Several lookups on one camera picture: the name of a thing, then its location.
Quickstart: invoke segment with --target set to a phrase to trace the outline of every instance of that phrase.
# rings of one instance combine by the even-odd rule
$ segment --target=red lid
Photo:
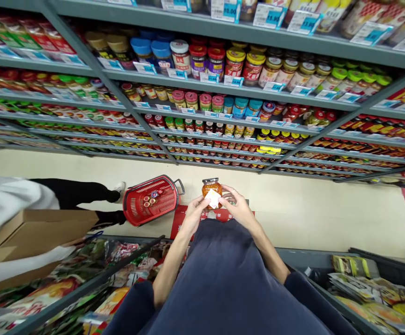
[[[214,48],[209,48],[209,57],[216,60],[222,60],[226,56],[226,50]]]
[[[195,57],[204,57],[207,53],[207,47],[192,44],[189,47],[190,54]]]

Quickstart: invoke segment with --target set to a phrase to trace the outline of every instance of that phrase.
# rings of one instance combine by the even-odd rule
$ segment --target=hand
[[[255,225],[259,225],[254,214],[249,208],[246,199],[232,187],[227,185],[222,185],[222,187],[223,192],[229,193],[224,194],[219,199],[220,204],[226,207],[226,209],[233,215],[235,220],[237,220],[247,230],[251,230]]]
[[[196,233],[199,226],[199,221],[201,219],[201,214],[203,213],[203,210],[209,205],[209,203],[210,199],[204,199],[202,195],[192,200],[187,208],[185,219],[179,232],[189,234],[189,236],[192,236],[194,233]]]

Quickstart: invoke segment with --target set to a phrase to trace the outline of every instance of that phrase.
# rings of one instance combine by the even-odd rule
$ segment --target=leg
[[[61,209],[74,209],[81,203],[91,203],[98,200],[116,202],[121,194],[110,191],[106,186],[96,182],[70,181],[65,179],[31,179],[51,189],[60,203]]]

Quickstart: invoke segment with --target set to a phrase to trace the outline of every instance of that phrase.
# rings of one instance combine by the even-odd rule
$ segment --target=shoe
[[[119,200],[115,201],[114,203],[122,203],[123,195],[125,194],[125,190],[127,189],[127,184],[124,181],[120,181],[114,186],[114,191],[119,192],[120,198]]]

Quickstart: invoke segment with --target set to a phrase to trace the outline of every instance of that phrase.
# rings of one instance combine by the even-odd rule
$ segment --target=tiled floor
[[[0,150],[0,175],[97,181],[111,188],[118,181],[136,185],[160,174],[180,178],[184,204],[201,194],[201,179],[219,177],[250,200],[250,207],[276,247],[346,251],[357,247],[405,258],[405,201],[401,190],[357,184],[336,184],[307,178],[257,175],[209,167],[175,166],[112,158]],[[83,206],[115,210],[103,201]],[[106,234],[170,235],[173,214],[143,227],[128,223]]]

